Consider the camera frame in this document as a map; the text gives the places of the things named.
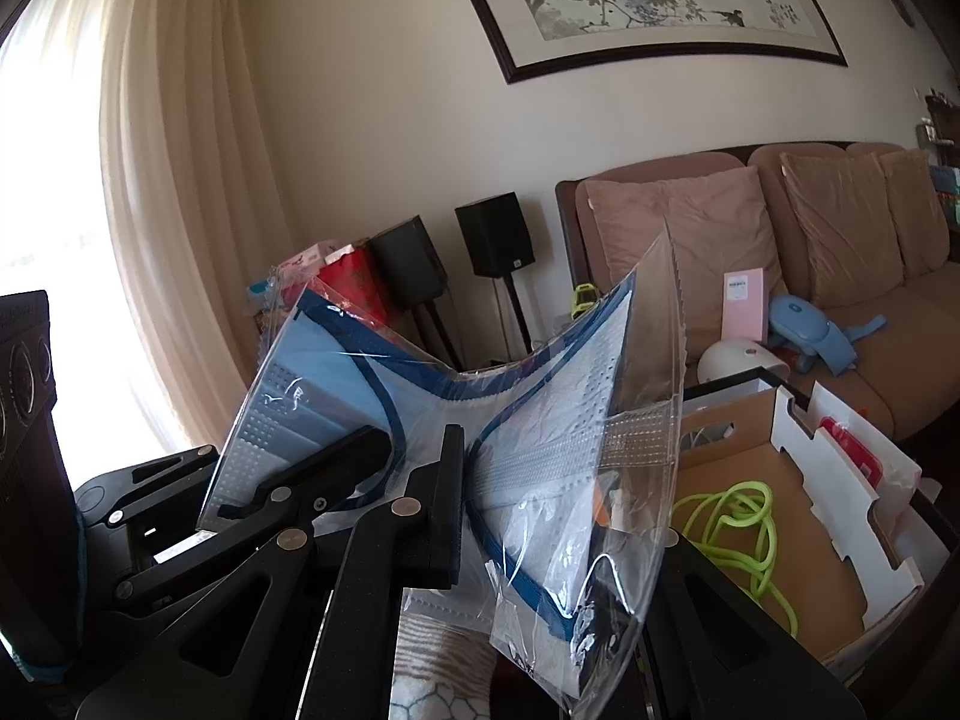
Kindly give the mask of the brown fabric sofa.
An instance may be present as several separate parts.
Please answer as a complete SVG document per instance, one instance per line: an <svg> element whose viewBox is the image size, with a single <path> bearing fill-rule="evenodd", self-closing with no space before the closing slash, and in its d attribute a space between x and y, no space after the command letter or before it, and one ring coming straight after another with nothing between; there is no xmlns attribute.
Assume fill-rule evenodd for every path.
<svg viewBox="0 0 960 720"><path fill-rule="evenodd" d="M832 372L815 358L789 380L822 383L900 442L958 422L958 263L918 149L771 143L614 167L556 187L573 280L608 293L667 227L685 309L686 362L721 338L724 278L758 270L841 330L884 327Z"/></svg>

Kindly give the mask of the sofa cushion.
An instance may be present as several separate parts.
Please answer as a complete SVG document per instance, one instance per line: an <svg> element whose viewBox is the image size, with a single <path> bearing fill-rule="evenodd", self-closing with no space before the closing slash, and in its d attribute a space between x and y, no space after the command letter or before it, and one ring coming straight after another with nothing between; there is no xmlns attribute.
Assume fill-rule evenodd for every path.
<svg viewBox="0 0 960 720"><path fill-rule="evenodd" d="M807 244L815 305L846 307L903 283L905 265L875 154L783 154L781 172Z"/></svg>
<svg viewBox="0 0 960 720"><path fill-rule="evenodd" d="M612 281L623 280L669 232L692 361L721 339L727 273L759 268L768 293L786 291L756 167L642 184L590 179L584 190Z"/></svg>
<svg viewBox="0 0 960 720"><path fill-rule="evenodd" d="M919 149L900 149L882 154L878 162L887 183L905 278L925 277L946 265L950 252L949 228L928 158Z"/></svg>

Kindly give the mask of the red tea gift bag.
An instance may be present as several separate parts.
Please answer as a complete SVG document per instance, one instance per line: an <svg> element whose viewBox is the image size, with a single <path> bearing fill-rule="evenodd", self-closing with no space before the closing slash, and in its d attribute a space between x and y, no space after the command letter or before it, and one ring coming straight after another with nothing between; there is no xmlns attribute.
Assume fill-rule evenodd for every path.
<svg viewBox="0 0 960 720"><path fill-rule="evenodd" d="M391 303L363 244L334 250L320 267L319 279L376 322L391 321Z"/></svg>

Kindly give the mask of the cardboard box tray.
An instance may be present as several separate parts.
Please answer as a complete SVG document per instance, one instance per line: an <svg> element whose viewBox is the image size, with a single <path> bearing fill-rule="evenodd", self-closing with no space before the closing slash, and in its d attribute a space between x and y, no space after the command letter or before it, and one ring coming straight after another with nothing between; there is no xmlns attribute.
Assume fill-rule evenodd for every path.
<svg viewBox="0 0 960 720"><path fill-rule="evenodd" d="M773 493L778 547L766 605L796 639L850 681L907 622L950 551L918 511L921 470L825 387L799 403L786 387L737 383L683 408L674 518L697 541L700 494L759 481Z"/></svg>

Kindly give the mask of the middle sofa cushion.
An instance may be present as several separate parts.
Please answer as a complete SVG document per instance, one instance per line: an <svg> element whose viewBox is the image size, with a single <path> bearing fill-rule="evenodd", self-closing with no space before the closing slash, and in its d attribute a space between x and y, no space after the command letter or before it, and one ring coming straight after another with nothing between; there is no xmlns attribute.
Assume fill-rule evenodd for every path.
<svg viewBox="0 0 960 720"><path fill-rule="evenodd" d="M875 154L783 154L781 172L807 244L815 305L846 307L903 283L905 265Z"/></svg>

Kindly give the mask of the left black speaker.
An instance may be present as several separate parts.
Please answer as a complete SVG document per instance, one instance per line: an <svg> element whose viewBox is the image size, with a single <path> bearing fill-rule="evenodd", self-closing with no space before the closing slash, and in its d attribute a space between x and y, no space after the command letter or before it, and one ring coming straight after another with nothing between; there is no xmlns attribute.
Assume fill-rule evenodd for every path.
<svg viewBox="0 0 960 720"><path fill-rule="evenodd" d="M366 242L389 301L400 312L438 299L448 273L420 216L379 232Z"/></svg>

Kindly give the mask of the face mask plastic bag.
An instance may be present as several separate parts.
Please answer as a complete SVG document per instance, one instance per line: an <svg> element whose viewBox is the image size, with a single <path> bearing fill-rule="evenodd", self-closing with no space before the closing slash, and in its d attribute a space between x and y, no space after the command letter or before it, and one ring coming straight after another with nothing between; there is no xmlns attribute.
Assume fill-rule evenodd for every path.
<svg viewBox="0 0 960 720"><path fill-rule="evenodd" d="M664 552L685 330L674 243L522 361L457 372L320 281L298 286L229 429L199 523L223 532L259 484L358 427L386 465L314 515L340 532L402 494L464 433L459 582L410 608L474 628L576 718L601 715L640 639Z"/></svg>

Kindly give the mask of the left sofa cushion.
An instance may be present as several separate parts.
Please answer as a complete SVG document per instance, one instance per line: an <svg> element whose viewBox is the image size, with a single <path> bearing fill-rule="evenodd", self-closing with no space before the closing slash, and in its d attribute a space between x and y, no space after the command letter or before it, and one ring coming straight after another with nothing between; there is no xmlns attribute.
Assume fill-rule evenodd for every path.
<svg viewBox="0 0 960 720"><path fill-rule="evenodd" d="M623 280L669 232L692 361L721 339L727 273L759 268L768 293L786 291L756 167L642 184L590 179L584 190L612 281Z"/></svg>

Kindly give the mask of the round wall clock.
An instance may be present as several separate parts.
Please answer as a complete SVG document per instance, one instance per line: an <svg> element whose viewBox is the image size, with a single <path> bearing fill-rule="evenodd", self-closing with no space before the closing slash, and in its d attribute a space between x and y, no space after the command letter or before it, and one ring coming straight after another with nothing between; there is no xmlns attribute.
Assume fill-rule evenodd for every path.
<svg viewBox="0 0 960 720"><path fill-rule="evenodd" d="M895 8L896 15L900 18L908 28L916 28L916 20L914 16L911 15L910 7L907 5L907 0L890 0L890 4Z"/></svg>

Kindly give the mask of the right black speaker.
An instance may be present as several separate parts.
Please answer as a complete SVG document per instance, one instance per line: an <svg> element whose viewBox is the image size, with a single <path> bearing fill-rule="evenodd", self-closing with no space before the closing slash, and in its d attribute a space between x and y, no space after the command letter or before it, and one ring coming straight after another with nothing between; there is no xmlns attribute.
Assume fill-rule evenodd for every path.
<svg viewBox="0 0 960 720"><path fill-rule="evenodd" d="M477 277L498 280L535 262L534 245L516 193L458 206L455 217Z"/></svg>

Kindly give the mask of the black speaker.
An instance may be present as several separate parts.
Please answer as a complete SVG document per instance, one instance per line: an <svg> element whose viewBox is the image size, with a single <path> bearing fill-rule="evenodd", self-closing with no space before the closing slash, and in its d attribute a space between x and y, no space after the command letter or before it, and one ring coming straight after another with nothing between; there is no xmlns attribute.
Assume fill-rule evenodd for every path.
<svg viewBox="0 0 960 720"><path fill-rule="evenodd" d="M379 232L366 242L389 301L400 312L438 299L448 273L420 216Z"/></svg>
<svg viewBox="0 0 960 720"><path fill-rule="evenodd" d="M535 262L534 245L516 193L458 206L455 217L477 277L498 280Z"/></svg>

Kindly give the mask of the grey patterned fleece blanket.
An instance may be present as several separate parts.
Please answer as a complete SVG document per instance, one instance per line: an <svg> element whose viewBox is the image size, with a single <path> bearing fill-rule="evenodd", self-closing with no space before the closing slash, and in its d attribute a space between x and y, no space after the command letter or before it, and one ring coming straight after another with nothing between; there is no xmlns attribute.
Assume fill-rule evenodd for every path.
<svg viewBox="0 0 960 720"><path fill-rule="evenodd" d="M441 600L404 593L387 717L568 718L490 644L486 622L441 610Z"/></svg>

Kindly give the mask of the right sofa cushion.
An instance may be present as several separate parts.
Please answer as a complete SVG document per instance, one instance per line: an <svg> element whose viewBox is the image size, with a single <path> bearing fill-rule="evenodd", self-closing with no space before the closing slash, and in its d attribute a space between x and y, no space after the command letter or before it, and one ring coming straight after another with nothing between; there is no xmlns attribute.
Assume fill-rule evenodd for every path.
<svg viewBox="0 0 960 720"><path fill-rule="evenodd" d="M900 149L882 154L878 162L887 183L905 278L925 277L946 265L950 252L949 228L928 158L919 149Z"/></svg>

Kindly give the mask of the framed bird painting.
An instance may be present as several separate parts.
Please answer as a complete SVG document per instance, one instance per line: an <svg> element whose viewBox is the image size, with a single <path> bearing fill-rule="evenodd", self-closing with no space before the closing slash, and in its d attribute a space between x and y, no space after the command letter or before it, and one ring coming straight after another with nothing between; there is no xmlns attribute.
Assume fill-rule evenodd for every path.
<svg viewBox="0 0 960 720"><path fill-rule="evenodd" d="M506 82L670 55L843 65L817 0L470 0Z"/></svg>

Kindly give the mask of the green portable speaker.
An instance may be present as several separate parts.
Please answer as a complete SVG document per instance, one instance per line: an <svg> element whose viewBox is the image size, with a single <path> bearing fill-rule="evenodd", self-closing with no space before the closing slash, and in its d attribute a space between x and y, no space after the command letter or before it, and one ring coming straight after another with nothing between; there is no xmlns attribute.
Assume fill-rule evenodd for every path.
<svg viewBox="0 0 960 720"><path fill-rule="evenodd" d="M597 286L592 283L579 283L574 286L573 298L571 298L571 309L569 309L569 318L578 320L590 312L601 300L602 293Z"/></svg>

